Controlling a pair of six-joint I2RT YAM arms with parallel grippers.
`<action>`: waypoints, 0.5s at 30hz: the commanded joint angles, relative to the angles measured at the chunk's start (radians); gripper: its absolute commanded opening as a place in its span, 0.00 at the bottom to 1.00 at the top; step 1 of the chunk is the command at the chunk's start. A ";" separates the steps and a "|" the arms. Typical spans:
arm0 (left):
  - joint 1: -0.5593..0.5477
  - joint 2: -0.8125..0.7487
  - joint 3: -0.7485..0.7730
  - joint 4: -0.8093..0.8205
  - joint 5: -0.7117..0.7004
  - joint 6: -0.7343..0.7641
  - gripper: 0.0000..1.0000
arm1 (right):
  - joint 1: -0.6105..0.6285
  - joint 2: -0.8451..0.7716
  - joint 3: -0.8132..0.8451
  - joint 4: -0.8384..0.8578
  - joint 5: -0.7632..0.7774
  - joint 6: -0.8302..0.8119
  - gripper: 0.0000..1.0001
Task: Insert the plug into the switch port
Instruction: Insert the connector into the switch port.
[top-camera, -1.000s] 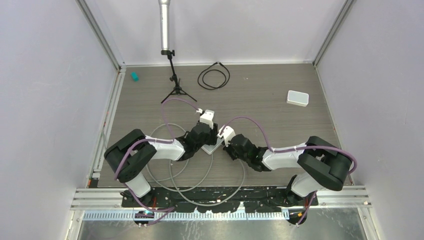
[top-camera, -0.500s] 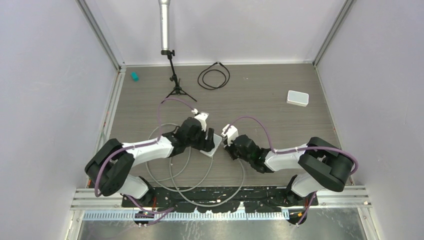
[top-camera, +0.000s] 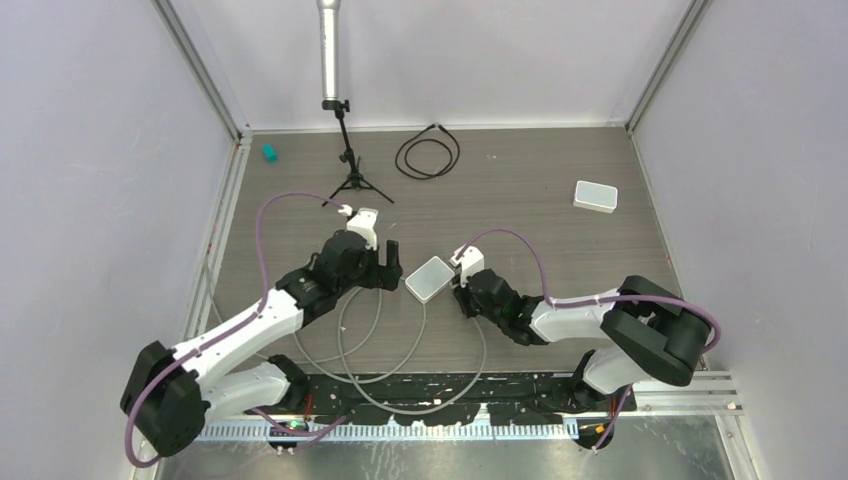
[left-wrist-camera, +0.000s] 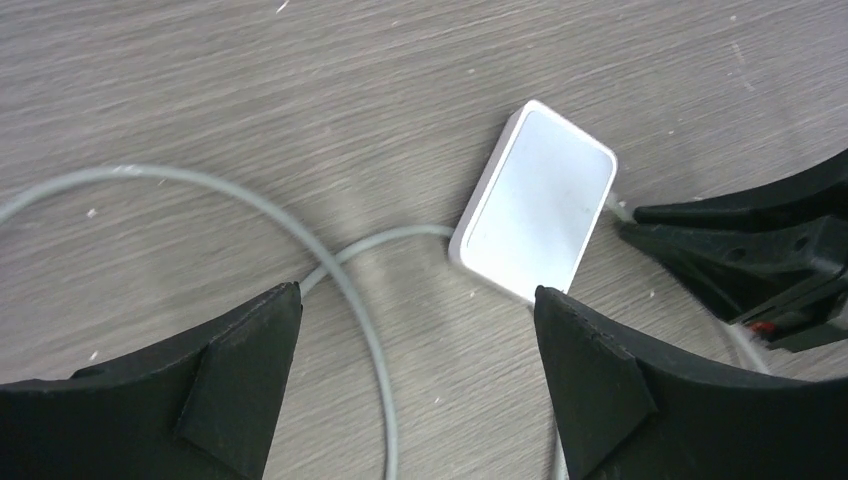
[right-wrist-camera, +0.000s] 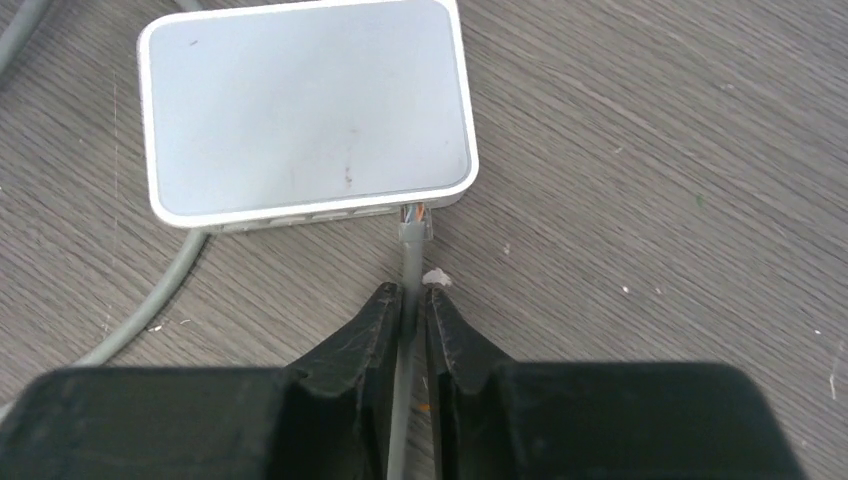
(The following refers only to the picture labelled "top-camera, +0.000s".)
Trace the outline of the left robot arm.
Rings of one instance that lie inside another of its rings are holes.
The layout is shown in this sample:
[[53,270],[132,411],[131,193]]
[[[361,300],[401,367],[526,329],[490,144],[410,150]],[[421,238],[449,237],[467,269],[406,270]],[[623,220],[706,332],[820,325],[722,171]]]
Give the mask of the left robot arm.
[[188,447],[209,423],[260,406],[298,412],[308,382],[286,356],[234,369],[272,342],[333,311],[354,288],[397,289],[403,268],[396,240],[372,248],[359,233],[336,231],[309,262],[283,275],[260,299],[209,332],[173,347],[153,341],[132,367],[120,408],[124,447],[139,432],[158,457]]

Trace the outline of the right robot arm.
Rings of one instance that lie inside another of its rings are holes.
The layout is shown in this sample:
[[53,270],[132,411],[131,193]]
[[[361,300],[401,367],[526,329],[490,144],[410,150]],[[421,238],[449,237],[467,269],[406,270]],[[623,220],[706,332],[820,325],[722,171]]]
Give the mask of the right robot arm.
[[567,299],[521,294],[489,268],[455,275],[451,289],[464,316],[488,320],[522,346],[609,341],[583,355],[568,386],[573,402],[589,411],[644,380],[689,385],[700,357],[721,337],[707,311],[638,275],[600,294]]

